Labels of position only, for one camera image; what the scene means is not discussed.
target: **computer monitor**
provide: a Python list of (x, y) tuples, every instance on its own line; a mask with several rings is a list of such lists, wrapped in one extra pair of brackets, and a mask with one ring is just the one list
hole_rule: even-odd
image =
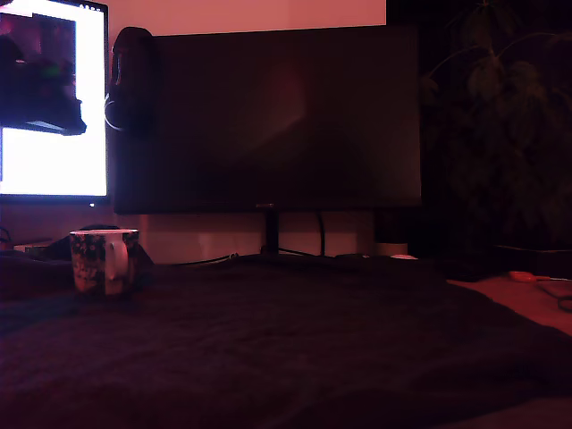
[(157, 36), (152, 47), (155, 124), (118, 135), (116, 212), (420, 204), (415, 28)]
[(106, 198), (107, 68), (107, 6), (0, 7), (0, 202)]

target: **patterned mug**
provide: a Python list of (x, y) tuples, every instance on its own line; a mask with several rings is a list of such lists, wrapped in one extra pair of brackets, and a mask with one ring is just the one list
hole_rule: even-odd
[(137, 274), (138, 242), (137, 230), (70, 232), (76, 288), (98, 295), (131, 290)]

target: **turned-off monitor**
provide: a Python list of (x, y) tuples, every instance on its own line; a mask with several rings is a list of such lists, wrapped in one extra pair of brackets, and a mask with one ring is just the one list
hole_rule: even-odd
[(155, 127), (117, 136), (117, 212), (420, 203), (415, 29), (153, 42)]

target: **dark tablecloth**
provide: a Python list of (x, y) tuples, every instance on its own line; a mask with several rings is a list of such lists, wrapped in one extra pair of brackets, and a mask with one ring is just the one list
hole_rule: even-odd
[(2, 427), (427, 427), (572, 395), (566, 334), (420, 261), (148, 275), (89, 299), (69, 263), (0, 257)]

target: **wall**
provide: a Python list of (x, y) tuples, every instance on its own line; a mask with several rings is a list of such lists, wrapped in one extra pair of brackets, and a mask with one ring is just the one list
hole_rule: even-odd
[[(385, 23), (385, 0), (107, 0), (110, 42), (126, 26), (154, 34), (181, 34), (370, 25)], [(141, 240), (158, 263), (176, 263), (238, 252), (257, 253), (262, 244), (258, 214), (177, 214), (118, 216), (110, 206), (4, 205), (2, 225), (16, 241), (61, 238), (92, 224), (140, 228)], [(372, 237), (367, 213), (324, 216), (328, 254), (367, 252)], [(281, 246), (316, 252), (319, 236), (313, 214), (281, 218)]]

